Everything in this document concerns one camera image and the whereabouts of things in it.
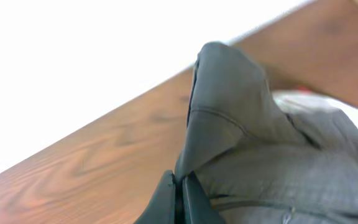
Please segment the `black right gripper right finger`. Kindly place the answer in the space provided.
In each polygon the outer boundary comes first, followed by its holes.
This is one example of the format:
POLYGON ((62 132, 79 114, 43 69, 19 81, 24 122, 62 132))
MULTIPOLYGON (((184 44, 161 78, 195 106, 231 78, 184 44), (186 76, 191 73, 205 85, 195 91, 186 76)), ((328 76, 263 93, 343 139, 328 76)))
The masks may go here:
POLYGON ((182 182, 183 207, 186 224, 225 224, 215 211, 194 172, 182 182))

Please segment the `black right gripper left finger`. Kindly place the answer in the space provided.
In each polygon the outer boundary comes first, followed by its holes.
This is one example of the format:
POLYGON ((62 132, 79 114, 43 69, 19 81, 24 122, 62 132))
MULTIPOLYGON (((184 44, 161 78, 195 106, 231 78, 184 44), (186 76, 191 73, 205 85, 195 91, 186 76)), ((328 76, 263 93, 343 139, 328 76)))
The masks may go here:
POLYGON ((171 170, 166 170, 148 205, 134 224, 174 224, 175 196, 175 176, 171 170))

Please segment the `grey shorts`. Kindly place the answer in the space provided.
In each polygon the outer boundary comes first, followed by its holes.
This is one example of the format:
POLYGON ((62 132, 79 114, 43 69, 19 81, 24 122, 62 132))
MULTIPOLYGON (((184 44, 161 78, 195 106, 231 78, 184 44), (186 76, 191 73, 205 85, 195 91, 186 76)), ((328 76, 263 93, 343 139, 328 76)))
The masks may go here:
POLYGON ((358 128, 337 108, 289 113, 264 70, 210 42, 195 63, 178 179, 226 223, 358 223, 358 128))

